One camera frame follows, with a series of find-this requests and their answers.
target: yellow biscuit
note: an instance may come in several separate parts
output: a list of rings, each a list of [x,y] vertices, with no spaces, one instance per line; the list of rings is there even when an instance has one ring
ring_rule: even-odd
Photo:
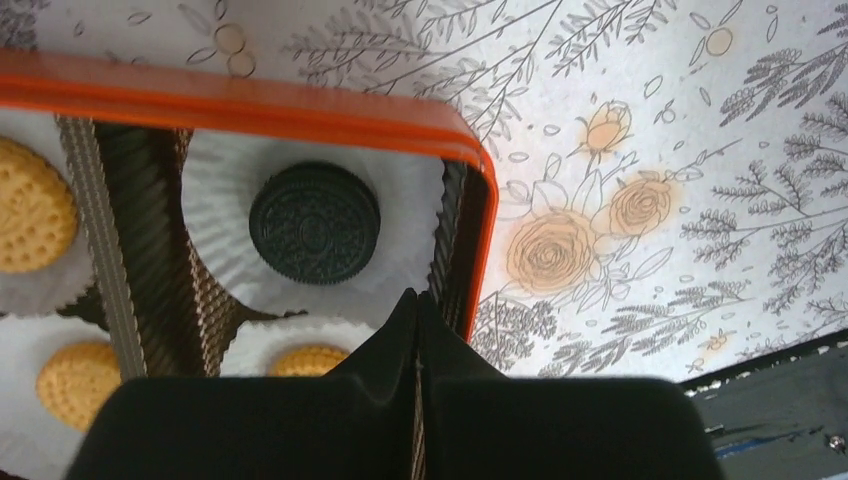
[[[348,352],[333,347],[303,347],[280,357],[268,374],[272,377],[320,377],[347,356]]]
[[[48,412],[85,432],[120,384],[121,371],[112,348],[85,342],[56,352],[38,374],[35,390]]]
[[[76,233],[74,198],[59,173],[35,152],[0,137],[0,272],[52,264]]]

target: orange rose illustration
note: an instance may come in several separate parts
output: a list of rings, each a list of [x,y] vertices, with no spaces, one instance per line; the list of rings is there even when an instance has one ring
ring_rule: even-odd
[[[586,278],[596,235],[576,212],[550,213],[518,231],[507,252],[507,273],[525,290],[554,293]]]
[[[656,229],[671,211],[671,186],[657,172],[640,172],[642,178],[615,192],[609,205],[592,220],[599,233],[642,235]]]
[[[612,153],[613,149],[630,133],[632,120],[630,106],[616,100],[604,102],[592,116],[591,121],[587,122],[581,117],[577,120],[583,123],[586,131],[580,146],[572,155],[580,151],[589,151],[591,158],[586,165],[586,177],[588,177],[596,160],[600,163],[601,157],[606,153]]]

